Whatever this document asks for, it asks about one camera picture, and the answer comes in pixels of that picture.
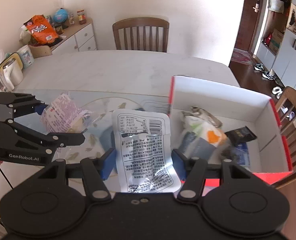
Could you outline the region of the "pink printed snack bag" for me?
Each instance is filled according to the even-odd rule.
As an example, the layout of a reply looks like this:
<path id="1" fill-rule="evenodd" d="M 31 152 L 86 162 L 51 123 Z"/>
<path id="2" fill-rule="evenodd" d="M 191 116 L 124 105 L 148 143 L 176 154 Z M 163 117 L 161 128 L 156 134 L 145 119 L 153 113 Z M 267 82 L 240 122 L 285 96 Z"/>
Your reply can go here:
<path id="1" fill-rule="evenodd" d="M 41 122 L 50 133 L 82 133 L 100 115 L 78 107 L 68 94 L 62 93 L 42 112 Z"/>

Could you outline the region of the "tissue paper pack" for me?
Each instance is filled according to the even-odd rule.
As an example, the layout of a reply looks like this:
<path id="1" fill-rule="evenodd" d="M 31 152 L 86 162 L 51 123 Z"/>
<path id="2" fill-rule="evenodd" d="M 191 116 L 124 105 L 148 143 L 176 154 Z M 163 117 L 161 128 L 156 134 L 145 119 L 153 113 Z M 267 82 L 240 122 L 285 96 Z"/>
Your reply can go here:
<path id="1" fill-rule="evenodd" d="M 209 160 L 213 154 L 229 146 L 229 139 L 221 128 L 206 120 L 196 118 L 191 112 L 181 113 L 183 131 L 176 147 L 187 158 L 198 157 Z"/>

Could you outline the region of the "silver foil wrapper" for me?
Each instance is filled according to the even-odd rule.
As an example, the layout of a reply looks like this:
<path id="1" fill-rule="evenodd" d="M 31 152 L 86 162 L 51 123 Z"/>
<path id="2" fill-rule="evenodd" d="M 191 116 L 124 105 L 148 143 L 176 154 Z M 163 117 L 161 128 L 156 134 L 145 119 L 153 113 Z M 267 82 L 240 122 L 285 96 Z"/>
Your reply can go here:
<path id="1" fill-rule="evenodd" d="M 210 112 L 208 112 L 200 107 L 192 106 L 191 107 L 191 115 L 196 118 L 206 120 L 207 122 L 211 123 L 216 128 L 221 128 L 223 125 L 223 123 L 218 118 L 216 118 Z"/>

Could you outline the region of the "small black packet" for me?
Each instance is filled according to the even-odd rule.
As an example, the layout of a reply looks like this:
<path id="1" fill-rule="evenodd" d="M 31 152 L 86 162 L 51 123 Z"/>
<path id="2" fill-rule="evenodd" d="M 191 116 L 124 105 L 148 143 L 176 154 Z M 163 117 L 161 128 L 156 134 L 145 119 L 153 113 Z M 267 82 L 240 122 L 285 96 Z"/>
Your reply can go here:
<path id="1" fill-rule="evenodd" d="M 225 132 L 225 135 L 234 146 L 257 139 L 257 136 L 247 126 Z"/>

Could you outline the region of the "blue snack packet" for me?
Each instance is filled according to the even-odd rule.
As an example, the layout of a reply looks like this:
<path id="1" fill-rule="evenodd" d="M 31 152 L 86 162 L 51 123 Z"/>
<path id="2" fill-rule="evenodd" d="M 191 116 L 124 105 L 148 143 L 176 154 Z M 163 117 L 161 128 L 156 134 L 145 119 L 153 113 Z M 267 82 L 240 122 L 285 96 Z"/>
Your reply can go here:
<path id="1" fill-rule="evenodd" d="M 250 157 L 246 142 L 237 146 L 229 146 L 223 155 L 224 159 L 230 159 L 235 161 L 238 165 L 250 167 Z"/>

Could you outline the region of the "dark blue round mat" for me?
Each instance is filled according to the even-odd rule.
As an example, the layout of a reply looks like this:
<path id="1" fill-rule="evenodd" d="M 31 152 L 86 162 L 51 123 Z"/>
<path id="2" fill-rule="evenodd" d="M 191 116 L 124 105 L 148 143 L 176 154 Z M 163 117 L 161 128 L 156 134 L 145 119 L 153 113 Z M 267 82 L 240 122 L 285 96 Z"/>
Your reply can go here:
<path id="1" fill-rule="evenodd" d="M 99 141 L 105 152 L 107 152 L 110 148 L 115 148 L 115 137 L 112 126 L 102 132 L 99 137 Z"/>

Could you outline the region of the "white electric kettle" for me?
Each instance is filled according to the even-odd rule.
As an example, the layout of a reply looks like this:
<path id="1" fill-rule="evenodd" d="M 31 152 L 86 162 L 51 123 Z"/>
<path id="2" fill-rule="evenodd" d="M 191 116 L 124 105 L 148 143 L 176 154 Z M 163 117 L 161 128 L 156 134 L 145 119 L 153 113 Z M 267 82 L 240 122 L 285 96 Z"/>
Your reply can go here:
<path id="1" fill-rule="evenodd" d="M 23 63 L 18 53 L 12 53 L 0 64 L 0 71 L 6 81 L 6 87 L 9 91 L 15 89 L 23 80 Z"/>

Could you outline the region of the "orange snack bag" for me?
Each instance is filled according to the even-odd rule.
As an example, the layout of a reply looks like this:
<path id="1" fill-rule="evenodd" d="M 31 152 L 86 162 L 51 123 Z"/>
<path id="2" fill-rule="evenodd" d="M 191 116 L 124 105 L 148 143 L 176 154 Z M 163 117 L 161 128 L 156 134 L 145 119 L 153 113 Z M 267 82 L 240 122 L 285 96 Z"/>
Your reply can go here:
<path id="1" fill-rule="evenodd" d="M 60 36 L 43 15 L 35 15 L 23 25 L 40 45 L 52 47 L 61 41 Z"/>

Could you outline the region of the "white drawer cabinet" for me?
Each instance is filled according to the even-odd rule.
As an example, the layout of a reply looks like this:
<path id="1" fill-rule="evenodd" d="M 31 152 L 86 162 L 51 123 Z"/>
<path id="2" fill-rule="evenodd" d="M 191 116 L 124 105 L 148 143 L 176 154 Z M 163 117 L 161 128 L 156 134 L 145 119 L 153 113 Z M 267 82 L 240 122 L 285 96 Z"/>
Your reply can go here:
<path id="1" fill-rule="evenodd" d="M 51 54 L 62 55 L 97 50 L 93 21 L 91 18 L 87 18 L 86 21 L 85 24 L 75 24 L 64 29 L 62 34 L 64 39 L 51 48 Z"/>

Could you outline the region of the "red cardboard box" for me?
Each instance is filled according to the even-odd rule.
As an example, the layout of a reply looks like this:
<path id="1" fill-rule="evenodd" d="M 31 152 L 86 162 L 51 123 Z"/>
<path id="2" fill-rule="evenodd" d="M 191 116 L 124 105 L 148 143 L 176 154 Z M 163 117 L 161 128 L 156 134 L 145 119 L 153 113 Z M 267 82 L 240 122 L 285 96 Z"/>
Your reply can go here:
<path id="1" fill-rule="evenodd" d="M 171 147 L 180 145 L 182 112 L 200 107 L 223 123 L 223 131 L 247 126 L 257 139 L 247 143 L 250 171 L 268 184 L 293 172 L 286 138 L 273 100 L 252 90 L 209 80 L 173 76 L 169 93 Z"/>

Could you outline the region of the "blue globe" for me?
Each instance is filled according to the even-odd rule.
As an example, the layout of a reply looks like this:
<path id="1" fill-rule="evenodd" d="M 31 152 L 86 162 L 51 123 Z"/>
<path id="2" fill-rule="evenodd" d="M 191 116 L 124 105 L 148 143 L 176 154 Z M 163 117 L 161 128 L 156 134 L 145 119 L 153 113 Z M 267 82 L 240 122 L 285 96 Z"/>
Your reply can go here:
<path id="1" fill-rule="evenodd" d="M 66 9 L 59 9 L 53 16 L 55 25 L 64 24 L 68 20 L 68 11 Z"/>

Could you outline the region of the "red lidded jar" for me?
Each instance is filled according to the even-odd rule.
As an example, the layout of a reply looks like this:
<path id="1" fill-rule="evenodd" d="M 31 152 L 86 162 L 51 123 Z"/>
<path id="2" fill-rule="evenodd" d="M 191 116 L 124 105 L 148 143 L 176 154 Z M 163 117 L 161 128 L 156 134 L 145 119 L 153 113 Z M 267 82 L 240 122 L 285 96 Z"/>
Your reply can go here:
<path id="1" fill-rule="evenodd" d="M 82 25 L 82 24 L 85 24 L 87 22 L 84 10 L 77 11 L 77 17 L 78 17 L 79 24 Z"/>

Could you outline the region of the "wooden chair right side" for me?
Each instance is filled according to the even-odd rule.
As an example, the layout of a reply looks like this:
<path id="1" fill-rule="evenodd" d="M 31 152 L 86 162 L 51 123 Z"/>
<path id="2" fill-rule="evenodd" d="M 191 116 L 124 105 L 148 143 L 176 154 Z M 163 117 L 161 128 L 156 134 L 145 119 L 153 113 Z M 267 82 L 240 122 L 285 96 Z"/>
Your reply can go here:
<path id="1" fill-rule="evenodd" d="M 285 87 L 276 104 L 277 116 L 280 118 L 280 133 L 285 137 L 289 150 L 290 167 L 292 173 L 274 183 L 273 186 L 280 189 L 296 181 L 296 90 Z"/>

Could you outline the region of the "wooden chair far side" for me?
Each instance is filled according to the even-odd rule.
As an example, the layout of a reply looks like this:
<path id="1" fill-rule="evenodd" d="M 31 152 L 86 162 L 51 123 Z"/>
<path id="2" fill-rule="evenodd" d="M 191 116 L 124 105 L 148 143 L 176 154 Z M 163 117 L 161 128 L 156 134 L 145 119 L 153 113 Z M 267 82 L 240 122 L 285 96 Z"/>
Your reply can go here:
<path id="1" fill-rule="evenodd" d="M 155 17 L 127 18 L 112 25 L 117 50 L 167 52 L 169 22 Z"/>

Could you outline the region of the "hanging tote bag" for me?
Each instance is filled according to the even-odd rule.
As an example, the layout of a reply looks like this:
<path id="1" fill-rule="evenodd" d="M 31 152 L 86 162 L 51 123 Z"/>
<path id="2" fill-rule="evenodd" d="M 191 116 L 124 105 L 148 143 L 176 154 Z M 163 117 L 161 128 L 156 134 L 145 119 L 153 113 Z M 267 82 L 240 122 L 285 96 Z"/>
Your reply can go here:
<path id="1" fill-rule="evenodd" d="M 284 2 L 281 0 L 269 0 L 268 9 L 282 14 L 284 12 Z"/>

